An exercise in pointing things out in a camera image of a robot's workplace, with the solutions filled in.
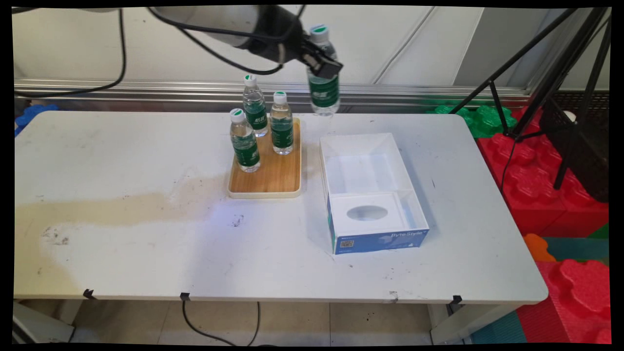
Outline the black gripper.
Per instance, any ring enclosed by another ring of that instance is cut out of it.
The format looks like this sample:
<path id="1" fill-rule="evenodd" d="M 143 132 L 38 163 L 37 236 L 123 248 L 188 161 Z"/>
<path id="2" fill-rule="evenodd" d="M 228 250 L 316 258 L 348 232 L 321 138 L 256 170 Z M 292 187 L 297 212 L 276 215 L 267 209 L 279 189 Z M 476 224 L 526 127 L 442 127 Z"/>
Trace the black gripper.
<path id="1" fill-rule="evenodd" d="M 292 13 L 282 6 L 240 6 L 241 31 L 252 35 L 239 49 L 281 64 L 298 60 L 312 75 L 333 78 L 344 66 L 318 50 L 310 35 L 305 34 L 300 20 L 305 9 L 300 6 Z"/>

